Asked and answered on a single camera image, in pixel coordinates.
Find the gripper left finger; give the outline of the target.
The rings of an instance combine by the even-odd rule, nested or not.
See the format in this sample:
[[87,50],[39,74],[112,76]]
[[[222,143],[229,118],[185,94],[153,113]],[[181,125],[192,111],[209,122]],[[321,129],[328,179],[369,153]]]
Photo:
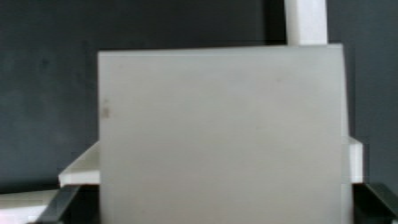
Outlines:
[[80,189],[80,185],[65,185],[60,188],[39,218],[26,224],[65,224],[65,214],[78,197]]

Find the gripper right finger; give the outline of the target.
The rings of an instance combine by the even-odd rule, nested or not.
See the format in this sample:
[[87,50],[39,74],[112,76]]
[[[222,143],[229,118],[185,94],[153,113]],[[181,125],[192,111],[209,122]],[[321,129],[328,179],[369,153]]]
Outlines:
[[380,183],[353,185],[353,224],[392,224],[398,221],[398,195]]

